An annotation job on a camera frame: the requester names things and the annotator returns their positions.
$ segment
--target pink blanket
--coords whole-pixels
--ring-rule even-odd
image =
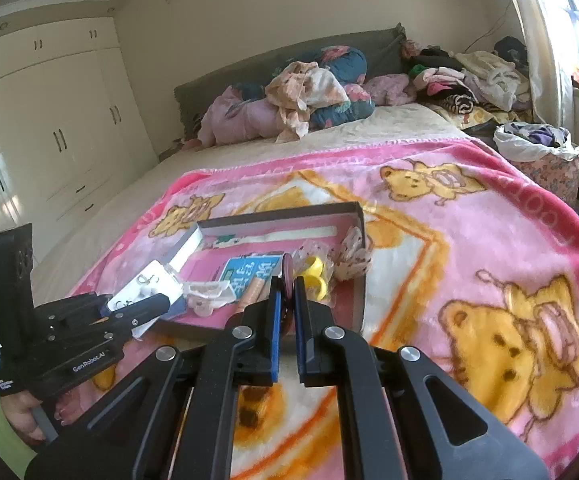
[[[482,144],[380,144],[187,173],[74,293],[120,290],[196,220],[340,201],[361,203],[373,247],[365,338],[420,347],[555,478],[579,450],[579,218]],[[237,424],[233,478],[342,479],[335,393],[300,386],[290,358],[270,392],[255,428]]]

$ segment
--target brown tube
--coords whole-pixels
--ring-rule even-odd
[[[250,284],[245,289],[245,292],[242,294],[242,297],[240,297],[236,312],[242,312],[245,310],[247,305],[255,303],[255,301],[258,300],[258,295],[264,286],[265,280],[259,278],[258,276],[254,276]]]

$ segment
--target teddy bear print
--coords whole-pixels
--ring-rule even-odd
[[[441,309],[455,378],[506,424],[527,406],[527,439],[536,421],[557,412],[564,392],[579,388],[579,321],[571,286],[556,276],[527,294],[485,270],[476,277],[502,291],[505,307],[454,300]]]
[[[149,237],[159,235],[173,236],[182,229],[189,229],[194,222],[207,220],[215,208],[224,198],[224,193],[209,197],[192,195],[189,205],[172,206],[156,227],[149,231]]]
[[[460,194],[485,191],[487,188],[473,176],[465,176],[456,164],[427,166],[423,162],[406,159],[413,170],[399,170],[391,166],[380,169],[380,176],[389,188],[389,197],[395,202],[407,202],[430,193],[437,197],[436,205],[445,205]]]

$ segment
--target white curtain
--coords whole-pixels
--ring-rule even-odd
[[[514,5],[527,45],[535,121],[572,131],[573,65],[563,52],[561,16],[550,0],[514,0]]]

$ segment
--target wire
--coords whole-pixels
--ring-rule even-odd
[[[492,34],[494,34],[495,32],[498,32],[501,27],[503,27],[503,25],[505,25],[505,23],[507,22],[507,12],[509,10],[509,8],[511,7],[511,3],[512,0],[509,0],[509,3],[507,4],[507,7],[505,7],[505,12],[503,12],[503,15],[494,22],[494,24],[492,25],[492,28],[490,28],[490,30],[488,30],[486,33],[484,33],[480,38],[478,38],[476,41],[474,41],[474,43],[472,43],[470,46],[468,46],[465,49],[465,53],[467,53],[467,51],[472,48],[474,46],[474,44],[478,43],[480,40],[483,40],[484,38],[489,38]]]

